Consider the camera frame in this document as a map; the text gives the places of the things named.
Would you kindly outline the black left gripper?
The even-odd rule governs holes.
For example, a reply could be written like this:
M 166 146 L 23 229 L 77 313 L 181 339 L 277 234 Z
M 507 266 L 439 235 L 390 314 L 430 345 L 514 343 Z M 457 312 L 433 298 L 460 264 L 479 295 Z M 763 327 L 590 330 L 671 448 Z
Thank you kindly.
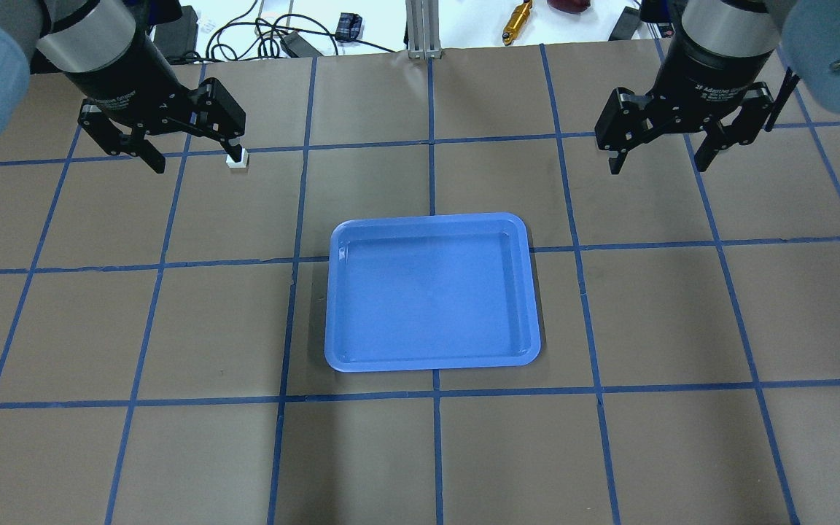
M 189 133 L 217 141 L 224 153 L 238 156 L 246 134 L 246 111 L 218 79 L 190 90 L 176 77 L 166 57 L 145 33 L 134 34 L 116 60 L 66 76 L 84 94 L 79 125 L 109 156 L 139 158 L 156 174 L 166 157 L 146 134 Z

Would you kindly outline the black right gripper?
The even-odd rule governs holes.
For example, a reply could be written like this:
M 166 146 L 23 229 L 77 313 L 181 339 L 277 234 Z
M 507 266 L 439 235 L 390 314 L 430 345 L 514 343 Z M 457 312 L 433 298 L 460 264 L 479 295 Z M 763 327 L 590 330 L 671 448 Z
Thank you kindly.
M 694 42 L 684 27 L 675 26 L 650 94 L 636 94 L 626 87 L 611 90 L 594 124 L 594 139 L 598 149 L 609 155 L 611 175 L 619 175 L 635 147 L 665 133 L 696 132 L 704 117 L 711 119 L 704 124 L 704 140 L 694 154 L 700 172 L 729 147 L 753 143 L 774 108 L 769 87 L 755 82 L 770 55 L 770 51 L 749 57 L 720 55 Z M 722 124 L 720 117 L 738 106 L 733 122 Z

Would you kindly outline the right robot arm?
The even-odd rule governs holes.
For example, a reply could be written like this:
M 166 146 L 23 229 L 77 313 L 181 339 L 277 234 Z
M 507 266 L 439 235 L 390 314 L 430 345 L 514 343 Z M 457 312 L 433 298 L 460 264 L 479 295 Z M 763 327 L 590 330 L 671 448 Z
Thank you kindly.
M 800 83 L 840 115 L 840 1 L 643 1 L 672 42 L 644 94 L 614 89 L 594 126 L 613 175 L 630 150 L 664 134 L 703 133 L 700 171 L 770 132 Z

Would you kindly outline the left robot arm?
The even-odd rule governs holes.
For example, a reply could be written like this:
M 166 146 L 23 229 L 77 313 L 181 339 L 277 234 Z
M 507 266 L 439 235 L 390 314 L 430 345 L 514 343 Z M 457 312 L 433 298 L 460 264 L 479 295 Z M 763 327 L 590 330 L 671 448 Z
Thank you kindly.
M 0 1 L 0 133 L 26 95 L 34 54 L 83 93 L 79 125 L 104 153 L 166 169 L 150 136 L 182 132 L 219 143 L 232 169 L 248 152 L 246 111 L 218 79 L 184 86 L 123 1 Z

